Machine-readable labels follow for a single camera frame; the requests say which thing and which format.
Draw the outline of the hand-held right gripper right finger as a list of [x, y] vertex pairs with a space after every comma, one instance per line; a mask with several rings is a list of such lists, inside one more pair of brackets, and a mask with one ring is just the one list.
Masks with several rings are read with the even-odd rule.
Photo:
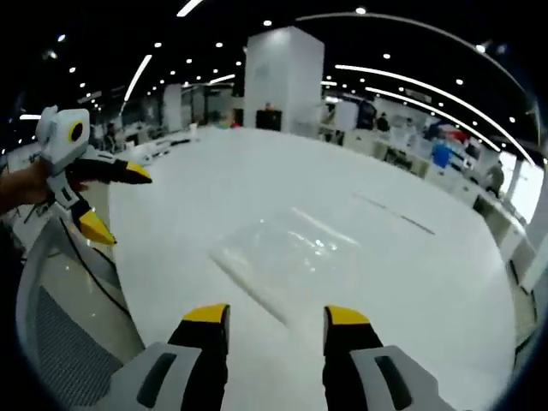
[[438, 381], [397, 346], [384, 346], [368, 317], [324, 308], [322, 382], [329, 410], [451, 410]]

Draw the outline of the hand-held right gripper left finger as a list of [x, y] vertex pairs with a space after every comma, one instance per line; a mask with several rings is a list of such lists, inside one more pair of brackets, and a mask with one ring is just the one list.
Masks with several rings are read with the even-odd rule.
[[228, 381], [230, 305], [186, 314], [168, 342], [156, 342], [110, 378], [97, 410], [219, 410]]

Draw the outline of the person's left hand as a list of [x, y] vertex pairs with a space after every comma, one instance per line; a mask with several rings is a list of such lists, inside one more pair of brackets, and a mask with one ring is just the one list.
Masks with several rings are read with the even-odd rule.
[[1, 175], [1, 215], [23, 205], [45, 202], [50, 194], [49, 171], [42, 158], [28, 167]]

